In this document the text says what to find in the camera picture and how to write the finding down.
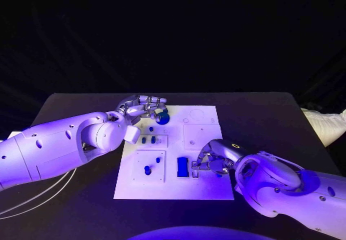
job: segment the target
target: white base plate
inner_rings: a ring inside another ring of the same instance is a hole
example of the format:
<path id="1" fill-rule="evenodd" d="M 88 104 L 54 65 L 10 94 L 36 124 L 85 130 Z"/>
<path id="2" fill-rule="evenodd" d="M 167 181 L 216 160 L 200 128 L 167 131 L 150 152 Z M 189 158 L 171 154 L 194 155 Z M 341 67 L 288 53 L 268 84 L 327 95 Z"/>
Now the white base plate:
<path id="1" fill-rule="evenodd" d="M 202 147 L 212 139 L 222 139 L 216 107 L 167 106 L 167 110 L 170 121 L 165 125 L 148 118 L 135 124 L 142 135 L 167 136 L 163 138 L 167 148 L 160 144 L 152 147 L 150 138 L 145 144 L 141 138 L 137 144 L 124 143 L 114 199 L 233 200 L 229 175 L 217 177 L 212 171 L 199 171 L 199 178 L 191 177 L 191 161 L 196 161 Z M 154 156 L 161 153 L 164 162 L 161 159 L 155 163 Z M 178 157 L 187 158 L 189 177 L 177 177 Z M 148 164 L 151 174 L 145 175 Z"/>

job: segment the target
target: black table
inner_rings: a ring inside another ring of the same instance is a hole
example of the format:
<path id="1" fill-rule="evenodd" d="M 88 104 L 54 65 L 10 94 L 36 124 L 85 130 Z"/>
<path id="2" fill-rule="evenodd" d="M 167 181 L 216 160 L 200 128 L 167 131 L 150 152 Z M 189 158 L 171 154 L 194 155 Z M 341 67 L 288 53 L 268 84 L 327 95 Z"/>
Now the black table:
<path id="1" fill-rule="evenodd" d="M 89 112 L 106 112 L 128 94 L 53 94 L 31 125 Z M 216 106 L 225 139 L 264 150 L 304 168 L 340 174 L 288 93 L 142 93 L 167 98 L 168 105 Z M 235 192 L 227 200 L 115 200 L 124 144 L 79 167 L 59 195 L 33 211 L 0 220 L 0 239 L 127 239 L 176 226 L 238 229 L 275 239 L 333 239 L 279 214 L 262 216 Z M 18 185 L 0 192 L 1 210 L 34 196 L 57 180 Z M 13 211 L 18 213 L 53 195 Z"/>

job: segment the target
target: white cloth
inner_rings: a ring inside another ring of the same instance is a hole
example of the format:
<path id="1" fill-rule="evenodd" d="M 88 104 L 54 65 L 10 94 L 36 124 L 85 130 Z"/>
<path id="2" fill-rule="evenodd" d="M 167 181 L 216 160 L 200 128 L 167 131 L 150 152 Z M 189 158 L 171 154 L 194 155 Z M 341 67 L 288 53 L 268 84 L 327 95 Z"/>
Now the white cloth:
<path id="1" fill-rule="evenodd" d="M 301 110 L 325 147 L 346 132 L 346 110 L 340 114 L 321 114 L 304 108 Z"/>

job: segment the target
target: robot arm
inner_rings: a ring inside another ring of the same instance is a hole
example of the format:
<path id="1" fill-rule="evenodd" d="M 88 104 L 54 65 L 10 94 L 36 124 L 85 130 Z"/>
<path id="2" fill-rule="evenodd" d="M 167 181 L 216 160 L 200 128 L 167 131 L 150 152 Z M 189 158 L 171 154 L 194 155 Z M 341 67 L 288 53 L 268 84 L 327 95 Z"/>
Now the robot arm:
<path id="1" fill-rule="evenodd" d="M 346 239 L 344 177 L 304 170 L 266 152 L 248 154 L 235 143 L 212 140 L 191 164 L 191 173 L 212 170 L 226 174 L 232 169 L 235 190 L 262 215 L 285 214 L 314 231 Z"/>
<path id="2" fill-rule="evenodd" d="M 165 99 L 129 96 L 115 111 L 92 112 L 26 129 L 0 143 L 0 191 L 66 173 L 115 150 L 122 139 L 135 144 L 141 118 L 160 121 Z"/>

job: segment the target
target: blue object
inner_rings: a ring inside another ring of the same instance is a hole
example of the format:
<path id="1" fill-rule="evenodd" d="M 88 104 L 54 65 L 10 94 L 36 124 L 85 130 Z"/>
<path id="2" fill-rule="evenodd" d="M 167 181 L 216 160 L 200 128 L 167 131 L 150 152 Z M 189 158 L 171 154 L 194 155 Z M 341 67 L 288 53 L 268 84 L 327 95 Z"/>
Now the blue object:
<path id="1" fill-rule="evenodd" d="M 160 116 L 160 121 L 157 121 L 157 123 L 160 125 L 164 125 L 168 123 L 170 121 L 170 115 L 167 114 L 168 110 L 164 109 L 163 112 L 160 112 L 157 115 Z"/>
<path id="2" fill-rule="evenodd" d="M 150 173 L 151 173 L 150 166 L 145 166 L 145 167 L 144 167 L 144 172 L 145 172 L 145 175 L 150 175 Z"/>
<path id="3" fill-rule="evenodd" d="M 189 177 L 187 162 L 189 160 L 186 157 L 177 158 L 177 177 Z"/>

